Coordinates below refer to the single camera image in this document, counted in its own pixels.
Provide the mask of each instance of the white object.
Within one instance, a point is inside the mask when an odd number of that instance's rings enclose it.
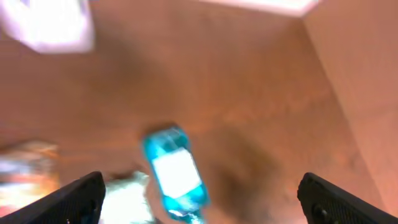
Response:
[[[269,11],[288,16],[303,16],[321,0],[202,0],[231,6]]]
[[[179,198],[201,184],[192,155],[184,148],[153,161],[164,195]]]
[[[148,175],[135,172],[133,179],[117,180],[106,184],[100,223],[154,223],[154,217],[145,198],[148,181]]]
[[[40,53],[87,52],[94,30],[86,0],[0,0],[4,30]]]

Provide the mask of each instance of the bottle label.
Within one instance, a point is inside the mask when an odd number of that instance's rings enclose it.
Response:
[[[171,198],[179,198],[202,183],[192,155],[183,147],[154,159],[153,165],[163,193]]]

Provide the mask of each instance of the black grip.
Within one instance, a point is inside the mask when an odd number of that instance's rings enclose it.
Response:
[[[92,172],[0,219],[0,224],[98,224],[105,197],[100,172]]]
[[[309,224],[395,224],[398,219],[321,177],[306,173],[297,197]]]

